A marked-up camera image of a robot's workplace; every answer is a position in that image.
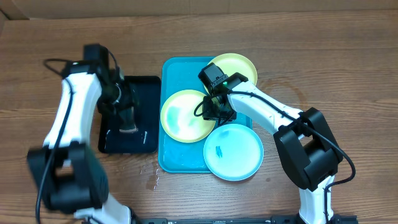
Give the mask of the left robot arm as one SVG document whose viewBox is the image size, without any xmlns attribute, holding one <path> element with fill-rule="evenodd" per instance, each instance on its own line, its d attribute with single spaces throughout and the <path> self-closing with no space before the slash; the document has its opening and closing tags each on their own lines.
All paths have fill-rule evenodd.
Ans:
<svg viewBox="0 0 398 224">
<path fill-rule="evenodd" d="M 35 219 L 40 206 L 72 214 L 83 223 L 139 223 L 133 210 L 109 192 L 108 178 L 90 147 L 95 110 L 116 119 L 121 132 L 137 131 L 134 94 L 119 65 L 109 67 L 114 55 L 103 45 L 88 44 L 83 59 L 63 60 L 62 96 L 43 146 L 27 153 L 38 188 Z"/>
</svg>

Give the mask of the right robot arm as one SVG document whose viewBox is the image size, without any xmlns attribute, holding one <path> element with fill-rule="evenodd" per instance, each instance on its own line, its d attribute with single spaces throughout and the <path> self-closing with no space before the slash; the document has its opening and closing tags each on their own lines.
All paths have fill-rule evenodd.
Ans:
<svg viewBox="0 0 398 224">
<path fill-rule="evenodd" d="M 224 124 L 241 113 L 260 124 L 273 135 L 282 168 L 300 189 L 301 221 L 334 223 L 330 187 L 343 154 L 322 113 L 280 103 L 244 75 L 228 76 L 214 63 L 204 67 L 198 77 L 208 94 L 195 116 Z"/>
</svg>

